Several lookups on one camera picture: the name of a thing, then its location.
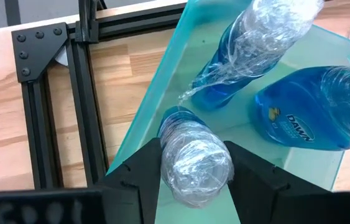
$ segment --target green translucent panel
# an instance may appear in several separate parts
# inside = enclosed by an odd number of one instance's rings
[[[250,0],[188,1],[109,171],[156,137],[163,112],[178,104],[179,95],[188,89],[189,83],[216,51],[225,28],[249,3]],[[222,110],[198,111],[189,101],[183,106],[195,112],[223,141],[233,141],[305,180],[331,189],[343,152],[299,149],[267,142],[256,133],[248,116],[248,107],[257,91],[295,70],[320,65],[350,65],[350,40],[313,26],[270,73],[242,89]],[[191,209],[174,201],[169,188],[161,183],[156,223],[221,222],[239,223],[227,187],[208,207]]]

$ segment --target clear plastic bottle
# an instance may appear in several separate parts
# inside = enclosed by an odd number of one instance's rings
[[[190,110],[167,110],[158,137],[161,176],[176,200],[191,208],[207,205],[234,175],[224,143]]]
[[[350,149],[350,67],[293,72],[256,94],[254,124],[291,147]]]
[[[277,64],[322,7],[323,0],[254,0],[224,31],[213,58],[193,81],[192,102],[207,111],[225,106]]]

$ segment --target wooden table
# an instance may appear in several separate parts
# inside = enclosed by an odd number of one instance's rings
[[[138,11],[173,1],[153,1],[98,13],[98,17]],[[63,17],[0,29],[0,190],[32,189],[27,130],[21,86],[17,82],[11,31],[56,22]],[[347,36],[350,0],[333,0],[315,21],[319,26]],[[109,160],[112,161],[165,52],[173,30],[127,37],[91,46],[91,57]],[[60,160],[66,187],[86,185],[81,146],[68,69],[55,65],[48,71]],[[335,189],[350,189],[350,151],[345,153]]]

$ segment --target dawn logo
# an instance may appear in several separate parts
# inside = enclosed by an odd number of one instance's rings
[[[313,131],[303,122],[301,119],[295,117],[290,114],[287,115],[288,121],[292,124],[294,130],[298,133],[298,135],[303,138],[306,142],[313,142],[314,133]]]

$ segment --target screw head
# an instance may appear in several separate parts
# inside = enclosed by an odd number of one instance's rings
[[[61,35],[63,33],[63,31],[60,28],[54,28],[53,29],[53,33],[55,35]]]
[[[24,42],[26,37],[24,35],[17,35],[17,41],[18,42]]]
[[[21,75],[23,75],[23,76],[29,76],[30,75],[30,70],[28,69],[28,68],[23,68],[22,70],[21,70]]]
[[[38,39],[42,39],[43,37],[44,37],[44,33],[43,32],[41,32],[41,31],[37,31],[36,33],[35,33],[35,36],[36,36],[36,38],[38,38]]]
[[[19,54],[21,59],[27,59],[28,58],[28,53],[25,51],[20,52]]]

